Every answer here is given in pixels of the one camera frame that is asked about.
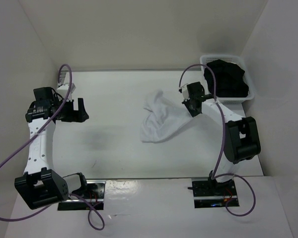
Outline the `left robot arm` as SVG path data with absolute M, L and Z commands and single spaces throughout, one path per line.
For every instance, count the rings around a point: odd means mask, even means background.
M 25 115 L 31 139 L 28 160 L 23 175 L 14 181 L 16 190 L 32 210 L 68 198 L 67 182 L 54 170 L 53 136 L 56 121 L 85 122 L 89 118 L 83 98 L 78 98 L 78 109 L 74 109 L 74 90 L 73 83 L 57 89 L 42 87 L 33 90 L 35 101 Z

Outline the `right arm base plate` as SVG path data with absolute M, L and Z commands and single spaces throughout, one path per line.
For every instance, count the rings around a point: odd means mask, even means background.
M 227 202 L 229 202 L 228 207 L 239 206 L 235 183 L 232 179 L 224 183 L 206 178 L 193 179 L 188 190 L 193 192 L 195 209 L 225 207 Z

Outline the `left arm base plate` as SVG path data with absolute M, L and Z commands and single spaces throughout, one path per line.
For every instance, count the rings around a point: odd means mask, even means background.
M 90 203 L 97 211 L 104 209 L 104 197 L 105 197 L 105 185 L 104 180 L 87 180 L 87 187 L 85 191 L 81 193 L 74 192 L 75 194 L 83 197 L 88 203 Z M 88 211 L 89 206 L 82 200 L 70 196 L 68 200 L 58 204 L 58 211 Z

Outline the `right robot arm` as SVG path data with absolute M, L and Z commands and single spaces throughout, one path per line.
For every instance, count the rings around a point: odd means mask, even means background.
M 208 191 L 218 195 L 231 183 L 239 163 L 251 160 L 260 153 L 256 120 L 234 113 L 212 94 L 206 94 L 200 82 L 185 84 L 179 92 L 184 98 L 182 104 L 192 117 L 203 114 L 222 127 L 220 154 L 207 184 Z

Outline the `white skirt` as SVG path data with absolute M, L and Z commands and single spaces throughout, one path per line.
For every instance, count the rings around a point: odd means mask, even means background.
M 165 97 L 162 90 L 149 93 L 143 109 L 149 113 L 140 127 L 140 141 L 143 143 L 165 142 L 192 120 L 187 109 Z

